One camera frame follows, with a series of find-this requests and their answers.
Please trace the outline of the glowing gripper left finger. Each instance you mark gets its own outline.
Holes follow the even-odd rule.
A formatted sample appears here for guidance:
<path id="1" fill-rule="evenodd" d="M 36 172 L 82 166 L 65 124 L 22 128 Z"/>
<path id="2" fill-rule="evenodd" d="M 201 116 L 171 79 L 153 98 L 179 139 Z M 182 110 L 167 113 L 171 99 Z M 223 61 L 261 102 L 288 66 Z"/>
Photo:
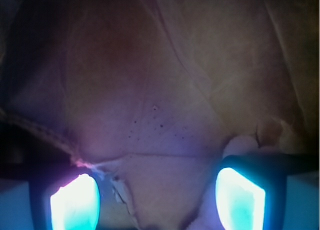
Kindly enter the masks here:
<path id="1" fill-rule="evenodd" d="M 2 230 L 94 230 L 100 192 L 91 171 L 63 163 L 0 167 Z"/>

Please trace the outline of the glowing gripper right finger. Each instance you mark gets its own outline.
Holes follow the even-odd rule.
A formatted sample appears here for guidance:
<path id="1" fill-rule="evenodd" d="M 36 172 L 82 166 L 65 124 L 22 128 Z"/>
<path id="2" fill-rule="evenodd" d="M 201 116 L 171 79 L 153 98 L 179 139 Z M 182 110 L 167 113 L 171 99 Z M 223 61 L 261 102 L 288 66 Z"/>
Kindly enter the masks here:
<path id="1" fill-rule="evenodd" d="M 229 155 L 215 199 L 226 230 L 318 230 L 319 158 L 307 154 Z"/>

